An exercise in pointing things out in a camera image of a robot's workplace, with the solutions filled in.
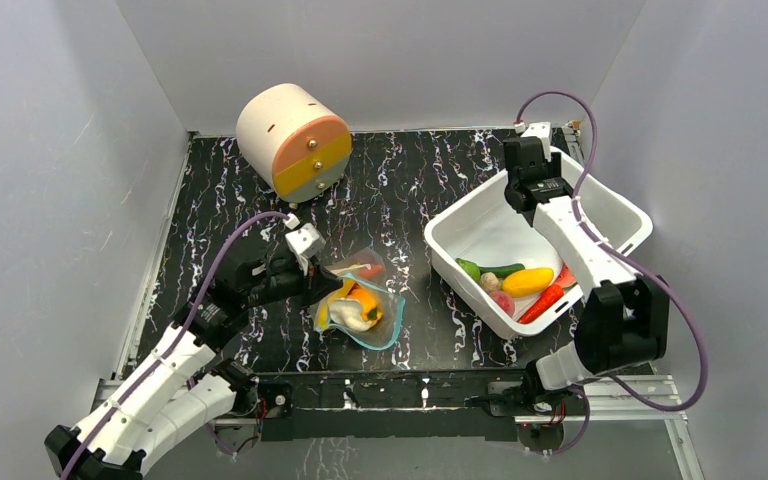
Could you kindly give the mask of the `long yellow banana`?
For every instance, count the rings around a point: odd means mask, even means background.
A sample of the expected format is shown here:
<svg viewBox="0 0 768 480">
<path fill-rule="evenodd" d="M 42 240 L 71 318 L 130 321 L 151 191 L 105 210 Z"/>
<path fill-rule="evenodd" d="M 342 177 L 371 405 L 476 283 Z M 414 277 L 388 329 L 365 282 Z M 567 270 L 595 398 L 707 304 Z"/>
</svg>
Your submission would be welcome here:
<svg viewBox="0 0 768 480">
<path fill-rule="evenodd" d="M 331 308 L 338 302 L 344 300 L 350 293 L 351 289 L 356 284 L 356 281 L 348 276 L 341 277 L 342 286 L 335 292 L 326 296 L 321 300 L 316 307 L 315 314 L 313 315 L 314 328 L 318 332 L 324 332 L 330 329 L 332 324 L 331 320 Z"/>
</svg>

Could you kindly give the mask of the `white garlic head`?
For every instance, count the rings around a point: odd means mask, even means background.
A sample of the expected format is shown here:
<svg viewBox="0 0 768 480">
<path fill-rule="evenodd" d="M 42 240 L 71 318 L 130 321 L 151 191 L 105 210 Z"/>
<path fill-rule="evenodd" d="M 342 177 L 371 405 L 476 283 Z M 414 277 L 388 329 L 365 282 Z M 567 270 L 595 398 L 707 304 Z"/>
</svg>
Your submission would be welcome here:
<svg viewBox="0 0 768 480">
<path fill-rule="evenodd" d="M 373 326 L 365 323 L 361 317 L 361 305 L 357 300 L 346 298 L 336 302 L 331 308 L 331 320 L 353 332 L 365 332 Z"/>
</svg>

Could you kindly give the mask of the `clear blue zip bag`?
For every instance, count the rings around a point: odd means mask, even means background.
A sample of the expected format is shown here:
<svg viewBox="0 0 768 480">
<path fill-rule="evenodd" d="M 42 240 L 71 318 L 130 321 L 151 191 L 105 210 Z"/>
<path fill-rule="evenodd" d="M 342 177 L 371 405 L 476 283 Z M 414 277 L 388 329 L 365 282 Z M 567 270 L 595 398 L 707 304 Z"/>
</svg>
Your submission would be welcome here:
<svg viewBox="0 0 768 480">
<path fill-rule="evenodd" d="M 315 330 L 338 330 L 368 350 L 392 347 L 401 332 L 405 299 L 386 288 L 384 258 L 365 248 L 328 270 L 342 286 L 316 305 Z"/>
</svg>

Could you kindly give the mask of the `yellow bell pepper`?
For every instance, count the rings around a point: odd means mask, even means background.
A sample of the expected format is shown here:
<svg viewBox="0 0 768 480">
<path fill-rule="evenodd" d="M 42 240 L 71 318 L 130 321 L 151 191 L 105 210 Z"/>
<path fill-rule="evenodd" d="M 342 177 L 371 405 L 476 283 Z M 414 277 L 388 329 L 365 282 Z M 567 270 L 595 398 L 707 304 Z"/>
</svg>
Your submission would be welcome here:
<svg viewBox="0 0 768 480">
<path fill-rule="evenodd" d="M 348 297 L 357 300 L 361 305 L 361 317 L 365 323 L 375 326 L 383 316 L 377 296 L 372 291 L 361 284 L 355 284 L 350 290 Z"/>
</svg>

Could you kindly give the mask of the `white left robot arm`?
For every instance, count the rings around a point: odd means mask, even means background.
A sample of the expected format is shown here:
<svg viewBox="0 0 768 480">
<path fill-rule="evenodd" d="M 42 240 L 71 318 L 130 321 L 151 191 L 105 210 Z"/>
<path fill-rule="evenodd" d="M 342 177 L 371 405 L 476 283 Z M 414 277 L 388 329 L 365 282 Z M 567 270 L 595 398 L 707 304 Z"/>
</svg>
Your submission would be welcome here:
<svg viewBox="0 0 768 480">
<path fill-rule="evenodd" d="M 253 307 L 299 298 L 309 306 L 342 287 L 316 258 L 288 250 L 256 260 L 218 256 L 151 354 L 73 427 L 44 446 L 60 479 L 142 479 L 177 444 L 217 417 L 262 401 L 254 374 L 217 355 Z"/>
</svg>

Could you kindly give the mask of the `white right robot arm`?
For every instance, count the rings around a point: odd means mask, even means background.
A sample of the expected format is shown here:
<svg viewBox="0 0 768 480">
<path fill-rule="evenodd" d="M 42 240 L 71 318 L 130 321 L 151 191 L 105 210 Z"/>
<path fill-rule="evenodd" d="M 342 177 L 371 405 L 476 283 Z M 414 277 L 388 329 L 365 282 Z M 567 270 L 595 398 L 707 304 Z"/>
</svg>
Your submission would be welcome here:
<svg viewBox="0 0 768 480">
<path fill-rule="evenodd" d="M 547 414 L 573 384 L 662 357 L 669 298 L 659 278 L 648 279 L 619 261 L 597 234 L 547 141 L 507 139 L 503 160 L 506 201 L 555 249 L 584 297 L 574 339 L 526 368 L 524 403 Z"/>
</svg>

